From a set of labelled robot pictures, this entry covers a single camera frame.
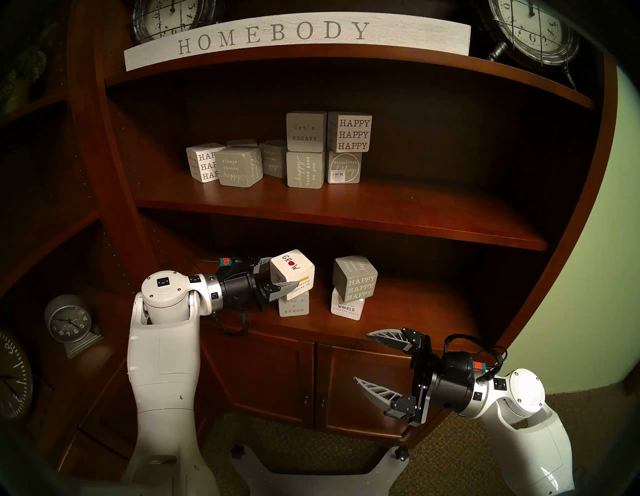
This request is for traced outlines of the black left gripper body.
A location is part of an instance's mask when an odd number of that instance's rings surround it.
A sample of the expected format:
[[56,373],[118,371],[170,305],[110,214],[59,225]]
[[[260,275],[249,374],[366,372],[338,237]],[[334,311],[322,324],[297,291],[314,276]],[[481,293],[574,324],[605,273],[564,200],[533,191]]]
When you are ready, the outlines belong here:
[[219,285],[223,307],[226,308],[239,308],[246,302],[254,301],[264,311],[274,301],[274,285],[266,283],[258,286],[253,271],[219,273]]

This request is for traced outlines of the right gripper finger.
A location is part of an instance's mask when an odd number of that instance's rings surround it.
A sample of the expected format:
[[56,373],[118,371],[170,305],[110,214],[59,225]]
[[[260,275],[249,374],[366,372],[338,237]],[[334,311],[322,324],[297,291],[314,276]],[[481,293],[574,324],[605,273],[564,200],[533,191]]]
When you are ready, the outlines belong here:
[[413,355],[424,349],[425,335],[411,328],[379,329],[369,332],[365,338],[385,347]]
[[385,386],[376,385],[359,377],[353,378],[363,395],[385,416],[395,419],[413,418],[417,411],[417,399],[412,395],[402,395]]

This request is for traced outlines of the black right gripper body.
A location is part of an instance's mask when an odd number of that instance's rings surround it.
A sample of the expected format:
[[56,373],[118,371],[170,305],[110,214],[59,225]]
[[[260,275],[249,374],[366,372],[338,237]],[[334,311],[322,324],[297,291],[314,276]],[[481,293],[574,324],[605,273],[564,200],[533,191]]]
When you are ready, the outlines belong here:
[[443,355],[439,357],[433,353],[429,335],[410,334],[410,368],[413,369],[411,426],[426,423],[431,403],[461,412],[471,402],[475,383],[473,360],[469,352],[447,351],[455,339],[479,344],[479,339],[470,335],[449,335],[443,344]]

